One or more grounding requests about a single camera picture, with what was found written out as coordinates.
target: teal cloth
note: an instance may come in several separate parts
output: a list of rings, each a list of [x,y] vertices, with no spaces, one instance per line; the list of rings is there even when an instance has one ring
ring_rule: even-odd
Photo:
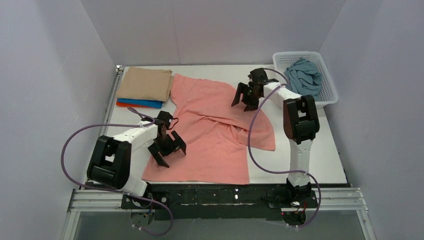
[[[315,63],[301,57],[288,67],[284,74],[290,80],[288,89],[292,92],[302,96],[312,95],[315,102],[321,101],[320,91],[323,76]]]

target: tabletop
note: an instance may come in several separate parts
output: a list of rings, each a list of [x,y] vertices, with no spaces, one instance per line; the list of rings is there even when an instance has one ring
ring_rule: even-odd
[[[247,75],[256,68],[274,68],[273,65],[176,65],[176,66],[141,66],[145,69],[170,69],[172,74],[181,74],[190,78],[209,79],[225,82],[237,88],[239,82],[247,83]],[[269,78],[275,78],[281,83],[285,80],[277,74],[267,71]],[[164,102],[162,109],[136,108],[140,113],[156,117],[160,110],[174,113],[176,106],[171,98]],[[283,110],[272,101],[267,101],[262,110],[269,118],[275,131],[275,151],[252,148],[255,160],[264,168],[272,171],[286,171],[290,169],[290,145],[283,130]],[[309,172],[314,175],[320,184],[346,184],[346,176],[340,161],[338,151],[330,130],[330,126],[323,108],[317,109],[320,129],[313,140],[310,150]],[[127,110],[126,107],[113,105],[110,123],[114,124],[138,124],[140,117]],[[124,132],[124,127],[109,127],[108,136],[114,136]],[[130,173],[134,176],[142,176],[150,157],[145,144],[137,149],[131,156]],[[249,181],[251,184],[285,184],[287,174],[271,174],[260,170],[252,162],[247,154]],[[166,183],[193,183],[190,182],[166,182]]]

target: tan folded towel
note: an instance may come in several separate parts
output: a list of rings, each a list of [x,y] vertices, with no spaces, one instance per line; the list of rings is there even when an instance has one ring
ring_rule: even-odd
[[[116,97],[166,102],[174,77],[171,70],[130,67],[121,81]]]

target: pink shirt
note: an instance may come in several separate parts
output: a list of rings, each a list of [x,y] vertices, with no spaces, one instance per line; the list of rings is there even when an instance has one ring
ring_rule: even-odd
[[[243,103],[231,107],[235,94],[227,83],[176,74],[171,99],[176,105],[173,117],[179,122],[168,132],[175,130],[181,136],[187,155],[179,150],[164,157],[170,168],[158,166],[150,157],[142,179],[248,184],[246,145],[254,111],[244,112]],[[276,148],[273,126],[262,111],[250,142],[254,148]]]

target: laundry basket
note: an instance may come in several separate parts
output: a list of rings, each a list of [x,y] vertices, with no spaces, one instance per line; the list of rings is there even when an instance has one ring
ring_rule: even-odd
[[[339,100],[337,96],[333,79],[331,78],[326,64],[324,63],[323,57],[316,51],[284,51],[276,52],[272,56],[275,70],[284,74],[286,69],[290,67],[300,58],[307,59],[312,63],[316,64],[318,71],[322,75],[322,88],[319,92],[321,101],[315,102],[316,108],[322,108],[327,104],[334,104]]]

